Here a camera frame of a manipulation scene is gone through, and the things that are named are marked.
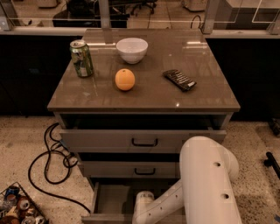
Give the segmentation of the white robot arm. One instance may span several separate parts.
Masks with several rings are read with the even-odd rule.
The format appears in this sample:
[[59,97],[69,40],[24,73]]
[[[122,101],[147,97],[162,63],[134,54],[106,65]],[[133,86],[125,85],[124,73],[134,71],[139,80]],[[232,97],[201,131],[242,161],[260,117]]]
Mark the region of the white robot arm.
[[180,208],[186,224],[242,224],[231,183],[237,179],[235,155],[205,136],[194,136],[179,155],[180,180],[159,198],[136,196],[132,224],[156,224]]

